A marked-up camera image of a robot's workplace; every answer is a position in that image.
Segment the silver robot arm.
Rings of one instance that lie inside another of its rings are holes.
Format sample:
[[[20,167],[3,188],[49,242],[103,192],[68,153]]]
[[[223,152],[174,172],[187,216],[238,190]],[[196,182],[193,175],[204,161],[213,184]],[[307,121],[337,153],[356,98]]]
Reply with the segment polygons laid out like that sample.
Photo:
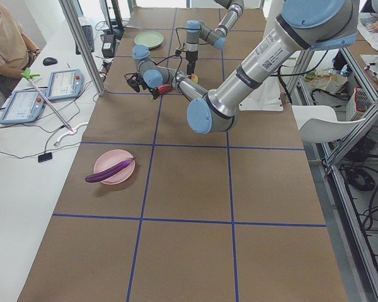
[[[222,50],[226,44],[227,34],[236,21],[243,15],[243,0],[216,0],[215,3],[227,9],[226,15],[215,29],[209,28],[203,21],[199,20],[189,20],[186,22],[186,73],[189,76],[195,73],[200,40],[218,50]]]
[[[358,7],[358,1],[284,1],[273,30],[216,89],[206,90],[180,71],[158,67],[145,45],[136,45],[132,56],[148,87],[170,84],[189,99],[186,118],[194,132],[224,132],[236,124],[239,104],[294,52],[351,45]]]

